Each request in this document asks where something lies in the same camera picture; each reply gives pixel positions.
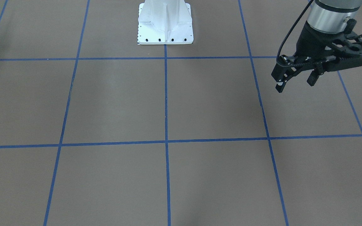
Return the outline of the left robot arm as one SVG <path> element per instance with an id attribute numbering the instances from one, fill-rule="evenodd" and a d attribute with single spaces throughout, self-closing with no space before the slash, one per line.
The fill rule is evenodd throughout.
<path id="1" fill-rule="evenodd" d="M 362 0 L 311 0 L 304 10 L 310 13 L 296 43 L 293 56 L 277 53 L 271 73 L 281 93 L 287 82 L 303 71 L 314 86 L 325 72 L 362 66 L 362 35 L 356 34 L 355 16 Z"/>

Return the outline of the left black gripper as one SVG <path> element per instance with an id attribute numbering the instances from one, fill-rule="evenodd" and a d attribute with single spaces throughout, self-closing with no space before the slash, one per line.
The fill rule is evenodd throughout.
<path id="1" fill-rule="evenodd" d="M 281 93 L 287 82 L 305 70 L 313 67 L 307 79 L 309 86 L 314 86 L 317 80 L 326 72 L 326 63 L 313 63 L 313 59 L 318 60 L 331 56 L 333 50 L 327 49 L 338 34 L 329 34 L 314 29 L 309 23 L 305 23 L 296 43 L 294 56 L 281 55 L 276 59 L 275 67 L 271 73 L 276 81 L 275 89 Z"/>

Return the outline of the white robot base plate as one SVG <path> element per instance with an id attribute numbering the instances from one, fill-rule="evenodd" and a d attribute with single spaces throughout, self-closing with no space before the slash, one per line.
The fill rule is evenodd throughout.
<path id="1" fill-rule="evenodd" d="M 184 0 L 145 0 L 138 7 L 139 45 L 194 42 L 191 5 Z"/>

